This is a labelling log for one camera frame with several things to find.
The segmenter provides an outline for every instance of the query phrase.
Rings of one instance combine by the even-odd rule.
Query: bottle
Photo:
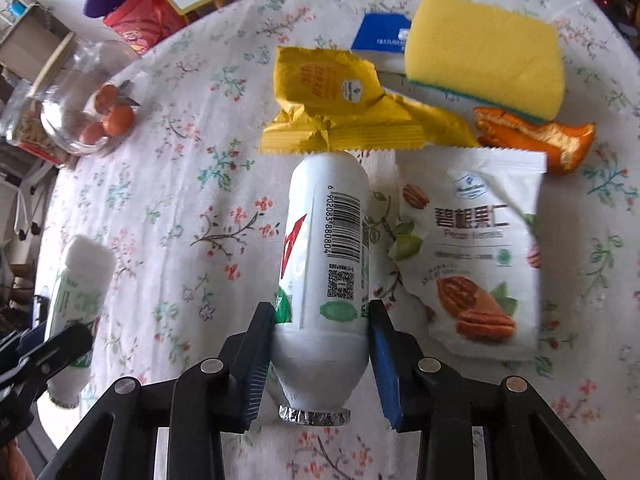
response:
[[[346,152],[294,170],[271,361],[290,406],[280,417],[339,425],[369,361],[369,181]]]
[[[83,323],[94,336],[100,311],[115,270],[115,256],[106,247],[76,235],[62,253],[62,266],[51,297],[45,339],[73,323]],[[52,402],[61,408],[75,408],[80,392],[89,382],[92,349],[49,380]]]

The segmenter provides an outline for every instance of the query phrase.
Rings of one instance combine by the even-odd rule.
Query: crumpled yellow snack package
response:
[[[386,93],[373,63],[345,50],[279,47],[273,89],[282,110],[263,153],[479,146],[459,115]]]

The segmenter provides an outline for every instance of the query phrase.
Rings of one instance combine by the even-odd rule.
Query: table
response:
[[[476,1],[555,24],[567,79],[559,120],[598,127],[577,173],[548,176],[542,187],[539,354],[520,365],[465,360],[429,339],[422,305],[386,257],[397,211],[393,155],[359,152],[373,192],[371,291],[426,354],[485,381],[526,377],[607,479],[626,480],[640,470],[640,64],[591,0]],[[117,258],[85,410],[119,376],[166,380],[217,355],[255,305],[273,297],[287,189],[300,161],[258,153],[278,109],[276,47],[348,48],[364,12],[411,16],[419,2],[243,0],[148,54],[148,116],[112,155],[60,173],[42,241],[36,290],[53,286],[73,234],[101,241]],[[471,100],[412,88],[400,76],[381,79],[472,117]],[[229,478],[414,477],[418,435],[388,430],[370,370],[348,402],[351,424],[339,429],[279,423],[272,374],[267,390],[251,430],[224,437]],[[474,439],[480,446],[477,432]]]

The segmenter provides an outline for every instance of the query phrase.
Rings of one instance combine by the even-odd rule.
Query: red logo on bottle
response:
[[[303,215],[298,221],[293,224],[293,229],[284,239],[284,247],[282,248],[282,263],[280,264],[280,279],[284,278],[284,270],[287,268],[287,264],[289,263],[289,257],[291,256],[291,251],[293,250],[293,244],[296,243],[296,239],[298,238],[298,234],[300,229],[302,229],[302,224],[304,223],[306,215]]]

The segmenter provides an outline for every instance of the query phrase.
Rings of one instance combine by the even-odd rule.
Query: yellow sponge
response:
[[[404,51],[409,79],[544,120],[564,97],[558,34],[546,23],[466,0],[422,0]]]

